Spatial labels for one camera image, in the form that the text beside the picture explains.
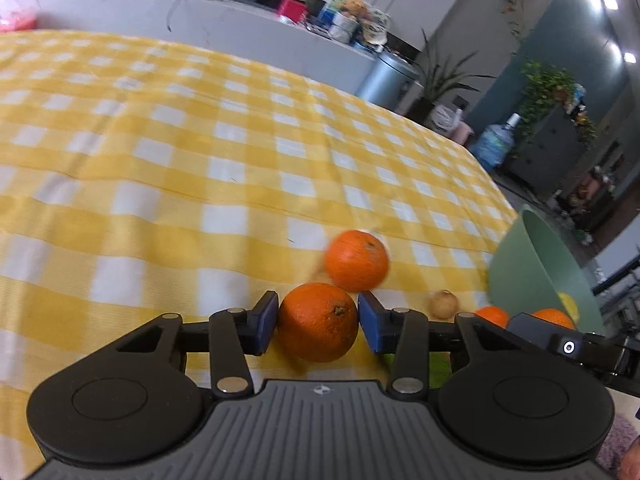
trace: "trash can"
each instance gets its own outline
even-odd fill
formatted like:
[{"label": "trash can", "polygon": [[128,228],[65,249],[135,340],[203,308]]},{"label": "trash can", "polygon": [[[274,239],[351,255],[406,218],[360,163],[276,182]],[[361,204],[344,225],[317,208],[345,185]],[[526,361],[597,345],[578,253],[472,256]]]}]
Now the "trash can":
[{"label": "trash can", "polygon": [[356,97],[394,110],[419,74],[418,69],[403,58],[384,51],[364,78]]}]

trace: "ridged gray surface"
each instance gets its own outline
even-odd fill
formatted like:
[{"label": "ridged gray surface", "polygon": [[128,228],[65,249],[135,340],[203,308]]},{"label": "ridged gray surface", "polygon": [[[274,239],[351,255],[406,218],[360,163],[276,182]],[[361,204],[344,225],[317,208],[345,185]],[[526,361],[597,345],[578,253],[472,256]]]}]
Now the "ridged gray surface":
[{"label": "ridged gray surface", "polygon": [[193,440],[151,462],[92,471],[50,461],[31,477],[32,480],[607,478],[592,463],[557,472],[501,469],[447,440],[425,406],[391,400],[375,382],[304,381],[268,381],[265,389],[251,399],[220,403]]}]

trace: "lemon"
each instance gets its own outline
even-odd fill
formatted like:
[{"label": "lemon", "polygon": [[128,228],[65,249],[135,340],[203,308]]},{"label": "lemon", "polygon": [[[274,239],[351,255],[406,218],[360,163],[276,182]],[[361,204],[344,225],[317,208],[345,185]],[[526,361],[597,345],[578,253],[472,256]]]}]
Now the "lemon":
[{"label": "lemon", "polygon": [[580,311],[578,310],[578,306],[575,304],[574,298],[565,294],[564,292],[558,292],[558,296],[560,296],[560,301],[562,301],[562,306],[566,310],[567,314],[574,322],[574,324],[578,324],[580,321]]}]

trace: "green bowl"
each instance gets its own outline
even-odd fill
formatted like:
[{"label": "green bowl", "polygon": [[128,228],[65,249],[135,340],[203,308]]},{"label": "green bowl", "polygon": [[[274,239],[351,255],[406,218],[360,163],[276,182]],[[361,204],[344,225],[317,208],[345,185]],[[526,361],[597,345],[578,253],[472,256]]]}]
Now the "green bowl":
[{"label": "green bowl", "polygon": [[604,334],[598,303],[580,266],[560,237],[524,206],[489,265],[489,298],[511,316],[543,308],[566,312],[558,292],[571,296],[580,312],[580,332]]}]

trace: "gray cabinet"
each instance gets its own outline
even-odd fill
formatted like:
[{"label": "gray cabinet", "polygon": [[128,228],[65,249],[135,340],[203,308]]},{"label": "gray cabinet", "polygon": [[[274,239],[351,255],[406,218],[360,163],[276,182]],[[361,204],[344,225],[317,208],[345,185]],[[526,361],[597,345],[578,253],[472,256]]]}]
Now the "gray cabinet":
[{"label": "gray cabinet", "polygon": [[540,198],[547,198],[585,151],[576,127],[557,106],[536,125],[531,142],[516,147],[516,157],[504,168],[529,184]]}]

